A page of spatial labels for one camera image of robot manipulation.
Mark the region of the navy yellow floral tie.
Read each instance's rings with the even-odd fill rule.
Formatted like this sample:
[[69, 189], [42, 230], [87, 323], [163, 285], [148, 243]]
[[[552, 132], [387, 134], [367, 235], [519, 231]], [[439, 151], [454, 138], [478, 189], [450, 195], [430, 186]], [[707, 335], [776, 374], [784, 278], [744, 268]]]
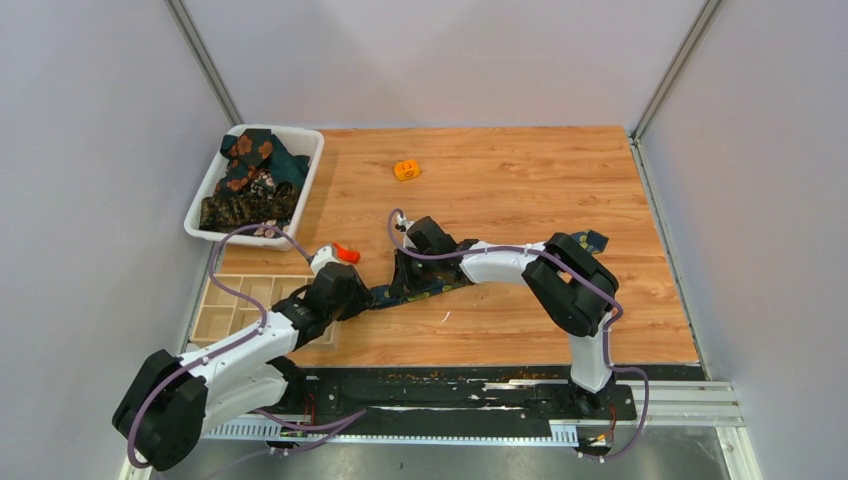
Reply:
[[373, 310], [396, 307], [475, 284], [464, 273], [439, 273], [430, 265], [418, 265], [417, 260], [398, 250], [394, 252], [394, 257], [392, 282], [371, 289], [374, 295]]

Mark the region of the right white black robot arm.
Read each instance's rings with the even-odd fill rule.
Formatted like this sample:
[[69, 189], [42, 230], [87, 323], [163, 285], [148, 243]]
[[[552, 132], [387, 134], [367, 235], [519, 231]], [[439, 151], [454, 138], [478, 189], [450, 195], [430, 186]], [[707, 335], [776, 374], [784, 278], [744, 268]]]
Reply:
[[378, 296], [383, 304], [484, 283], [525, 286], [568, 336], [575, 411], [592, 418], [609, 407], [613, 370], [605, 324], [618, 306], [619, 283], [579, 241], [557, 232], [523, 245], [457, 242], [431, 217], [410, 220], [399, 208], [390, 212], [387, 230], [394, 273]]

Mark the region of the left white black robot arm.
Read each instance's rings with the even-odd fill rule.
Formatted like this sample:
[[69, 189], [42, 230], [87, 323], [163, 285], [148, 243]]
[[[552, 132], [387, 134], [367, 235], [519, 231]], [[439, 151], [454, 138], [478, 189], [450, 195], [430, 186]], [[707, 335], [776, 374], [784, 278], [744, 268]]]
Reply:
[[370, 309], [373, 292], [351, 265], [330, 262], [313, 281], [260, 310], [260, 318], [194, 352], [164, 349], [141, 364], [112, 417], [136, 468], [166, 471], [185, 459], [202, 435], [260, 407], [298, 411], [304, 383], [280, 368], [290, 353], [334, 322]]

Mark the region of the red plastic clip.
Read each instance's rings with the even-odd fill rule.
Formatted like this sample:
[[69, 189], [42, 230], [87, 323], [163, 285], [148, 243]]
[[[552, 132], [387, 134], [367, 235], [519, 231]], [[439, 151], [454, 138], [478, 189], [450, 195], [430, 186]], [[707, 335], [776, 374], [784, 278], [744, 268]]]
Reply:
[[338, 243], [332, 243], [331, 246], [334, 251], [334, 257], [341, 262], [355, 265], [361, 260], [361, 254], [358, 251], [346, 249]]

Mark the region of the dark pink floral tie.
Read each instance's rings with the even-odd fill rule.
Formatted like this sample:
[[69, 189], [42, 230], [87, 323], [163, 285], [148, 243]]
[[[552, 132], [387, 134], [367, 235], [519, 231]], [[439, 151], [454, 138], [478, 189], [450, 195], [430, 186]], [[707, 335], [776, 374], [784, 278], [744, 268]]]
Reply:
[[275, 220], [269, 220], [263, 222], [258, 228], [256, 228], [252, 235], [259, 238], [278, 238], [280, 236], [278, 230], [277, 222]]

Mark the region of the orange cube toy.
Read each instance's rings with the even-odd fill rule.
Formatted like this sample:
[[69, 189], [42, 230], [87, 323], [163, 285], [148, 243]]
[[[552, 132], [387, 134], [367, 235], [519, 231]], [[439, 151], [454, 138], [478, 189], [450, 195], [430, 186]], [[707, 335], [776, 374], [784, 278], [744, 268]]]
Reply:
[[408, 181], [421, 175], [421, 168], [414, 159], [397, 162], [393, 166], [393, 172], [398, 181]]

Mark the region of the wooden compartment tray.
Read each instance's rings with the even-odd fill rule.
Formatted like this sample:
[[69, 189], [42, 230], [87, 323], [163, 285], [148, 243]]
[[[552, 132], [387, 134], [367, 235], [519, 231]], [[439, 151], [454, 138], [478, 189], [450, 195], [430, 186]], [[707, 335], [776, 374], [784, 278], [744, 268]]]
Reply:
[[[217, 278], [224, 286], [251, 296], [267, 309], [313, 281], [312, 275], [223, 274]], [[250, 326], [259, 318], [260, 312], [255, 305], [208, 281], [195, 313], [189, 342], [197, 347], [207, 347]]]

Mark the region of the dark brown patterned tie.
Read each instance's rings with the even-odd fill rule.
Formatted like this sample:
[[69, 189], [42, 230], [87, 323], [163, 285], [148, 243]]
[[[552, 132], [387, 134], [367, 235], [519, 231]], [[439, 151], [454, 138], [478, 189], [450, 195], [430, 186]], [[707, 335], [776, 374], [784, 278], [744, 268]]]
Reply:
[[275, 220], [278, 227], [292, 218], [300, 190], [288, 182], [252, 184], [234, 196], [215, 194], [201, 201], [198, 229], [229, 233], [239, 227]]

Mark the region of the green orange floral tie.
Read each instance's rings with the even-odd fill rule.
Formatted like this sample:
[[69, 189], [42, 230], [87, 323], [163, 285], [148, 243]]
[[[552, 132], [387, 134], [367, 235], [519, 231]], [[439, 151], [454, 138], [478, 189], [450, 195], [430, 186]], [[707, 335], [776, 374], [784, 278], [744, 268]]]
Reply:
[[309, 171], [310, 157], [292, 154], [270, 129], [225, 135], [219, 153], [226, 169], [215, 197], [270, 199], [280, 190], [299, 192]]

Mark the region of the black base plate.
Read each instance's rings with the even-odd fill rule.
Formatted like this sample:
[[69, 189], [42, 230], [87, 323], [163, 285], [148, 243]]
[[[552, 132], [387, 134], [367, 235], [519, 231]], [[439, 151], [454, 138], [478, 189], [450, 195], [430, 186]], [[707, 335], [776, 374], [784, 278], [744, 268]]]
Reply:
[[631, 371], [597, 393], [570, 379], [568, 366], [315, 367], [272, 361], [211, 397], [203, 427], [212, 432], [245, 414], [313, 421], [365, 437], [520, 440], [550, 434], [557, 421], [602, 429], [641, 423]]

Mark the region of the aluminium rail frame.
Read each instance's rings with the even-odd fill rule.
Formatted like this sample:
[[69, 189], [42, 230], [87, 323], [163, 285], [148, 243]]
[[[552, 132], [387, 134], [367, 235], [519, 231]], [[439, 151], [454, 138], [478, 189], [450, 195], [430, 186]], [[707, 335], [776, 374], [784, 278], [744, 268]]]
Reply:
[[219, 396], [167, 387], [144, 416], [138, 459], [173, 470], [204, 441], [262, 452], [317, 445], [530, 447], [605, 463], [708, 444], [731, 479], [758, 479], [732, 386], [691, 366], [616, 374], [581, 393], [564, 366], [314, 368], [247, 376]]

